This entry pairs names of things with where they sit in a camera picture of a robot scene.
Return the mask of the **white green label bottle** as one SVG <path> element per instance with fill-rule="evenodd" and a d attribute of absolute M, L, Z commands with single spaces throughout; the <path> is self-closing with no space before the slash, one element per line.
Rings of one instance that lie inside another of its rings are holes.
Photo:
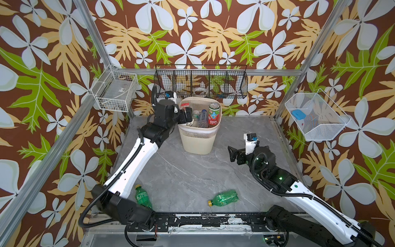
<path fill-rule="evenodd" d="M 192 126 L 192 127 L 198 127 L 198 126 L 199 126 L 199 121 L 200 121 L 200 111 L 198 111 L 198 110 L 193 110 L 193 111 L 192 111 L 192 122 L 191 122 L 191 126 Z"/>

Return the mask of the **guava juice bottle pink label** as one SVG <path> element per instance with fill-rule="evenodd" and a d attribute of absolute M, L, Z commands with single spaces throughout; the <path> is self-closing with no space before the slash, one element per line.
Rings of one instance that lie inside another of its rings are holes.
<path fill-rule="evenodd" d="M 181 103 L 180 110 L 187 111 L 190 108 L 190 103 Z"/>

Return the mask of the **red label drink bottle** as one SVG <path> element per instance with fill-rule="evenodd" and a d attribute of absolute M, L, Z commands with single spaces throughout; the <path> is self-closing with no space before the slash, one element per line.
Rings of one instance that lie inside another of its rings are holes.
<path fill-rule="evenodd" d="M 211 103 L 208 111 L 208 124 L 214 127 L 218 124 L 220 119 L 221 106 L 218 103 Z"/>

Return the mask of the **green soda bottle yellow cap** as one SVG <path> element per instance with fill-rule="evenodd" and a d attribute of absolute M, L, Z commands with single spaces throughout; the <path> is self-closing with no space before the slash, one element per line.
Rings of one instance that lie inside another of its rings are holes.
<path fill-rule="evenodd" d="M 238 194 L 235 190 L 224 191 L 217 194 L 213 199 L 208 201 L 209 206 L 226 206 L 239 201 Z"/>

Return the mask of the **dark green soda bottle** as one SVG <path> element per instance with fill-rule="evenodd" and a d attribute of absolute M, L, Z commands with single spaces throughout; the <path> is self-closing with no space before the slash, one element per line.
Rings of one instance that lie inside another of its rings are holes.
<path fill-rule="evenodd" d="M 137 203 L 139 205 L 153 209 L 147 191 L 143 189 L 141 185 L 136 185 L 135 190 L 136 190 L 135 198 L 137 200 Z"/>

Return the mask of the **clear blue cap water bottle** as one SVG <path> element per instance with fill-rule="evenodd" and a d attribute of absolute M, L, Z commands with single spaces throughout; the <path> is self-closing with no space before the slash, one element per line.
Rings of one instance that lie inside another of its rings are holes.
<path fill-rule="evenodd" d="M 209 127 L 208 112 L 205 109 L 203 109 L 200 113 L 198 127 L 199 128 L 208 128 Z"/>

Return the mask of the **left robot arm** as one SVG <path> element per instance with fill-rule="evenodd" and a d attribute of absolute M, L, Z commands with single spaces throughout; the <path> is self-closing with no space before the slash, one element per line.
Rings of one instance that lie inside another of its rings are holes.
<path fill-rule="evenodd" d="M 78 224 L 82 228 L 91 228 L 105 223 L 118 221 L 128 225 L 136 223 L 150 230 L 154 226 L 155 211 L 147 206 L 129 200 L 132 187 L 150 158 L 158 151 L 178 124 L 192 122 L 192 108 L 180 108 L 175 101 L 162 99 L 153 103 L 154 120 L 139 128 L 138 138 L 117 171 L 103 186 L 92 189 L 93 201 L 81 214 Z M 84 223 L 87 213 L 93 206 L 107 214 L 109 219 Z"/>

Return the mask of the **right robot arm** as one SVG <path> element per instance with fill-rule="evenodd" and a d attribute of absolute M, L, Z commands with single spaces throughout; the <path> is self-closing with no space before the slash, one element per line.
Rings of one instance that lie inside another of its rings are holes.
<path fill-rule="evenodd" d="M 266 228 L 293 232 L 321 247 L 379 247 L 375 228 L 359 223 L 316 196 L 288 171 L 277 167 L 269 147 L 246 149 L 228 147 L 231 162 L 247 165 L 254 179 L 270 193 L 286 198 L 309 214 L 315 222 L 305 220 L 280 206 L 265 214 Z"/>

